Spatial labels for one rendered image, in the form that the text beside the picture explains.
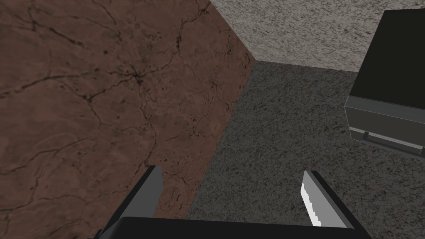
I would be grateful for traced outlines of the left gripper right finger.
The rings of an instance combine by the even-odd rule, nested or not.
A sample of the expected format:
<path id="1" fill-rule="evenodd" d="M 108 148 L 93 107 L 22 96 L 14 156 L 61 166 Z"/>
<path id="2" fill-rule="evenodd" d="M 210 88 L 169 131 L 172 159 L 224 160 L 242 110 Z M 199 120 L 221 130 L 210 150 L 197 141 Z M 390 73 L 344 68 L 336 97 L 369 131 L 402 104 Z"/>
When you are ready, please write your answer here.
<path id="1" fill-rule="evenodd" d="M 317 171 L 304 171 L 300 193 L 313 226 L 362 228 Z"/>

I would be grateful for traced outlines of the grey and black appliance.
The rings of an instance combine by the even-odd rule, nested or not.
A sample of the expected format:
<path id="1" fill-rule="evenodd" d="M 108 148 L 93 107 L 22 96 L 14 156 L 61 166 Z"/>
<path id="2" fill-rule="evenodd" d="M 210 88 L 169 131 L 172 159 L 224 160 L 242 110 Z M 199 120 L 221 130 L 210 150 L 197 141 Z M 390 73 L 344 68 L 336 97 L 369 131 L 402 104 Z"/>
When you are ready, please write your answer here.
<path id="1" fill-rule="evenodd" d="M 425 8 L 383 13 L 344 109 L 353 140 L 425 146 Z"/>

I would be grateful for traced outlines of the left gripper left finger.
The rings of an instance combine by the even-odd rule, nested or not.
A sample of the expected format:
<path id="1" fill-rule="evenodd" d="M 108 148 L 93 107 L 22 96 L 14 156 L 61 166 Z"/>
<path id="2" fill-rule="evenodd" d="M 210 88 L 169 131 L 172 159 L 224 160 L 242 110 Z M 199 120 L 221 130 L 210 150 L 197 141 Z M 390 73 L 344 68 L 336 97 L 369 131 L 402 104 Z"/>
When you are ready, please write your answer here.
<path id="1" fill-rule="evenodd" d="M 109 220 L 109 227 L 122 217 L 153 217 L 164 188 L 162 168 L 149 166 Z"/>

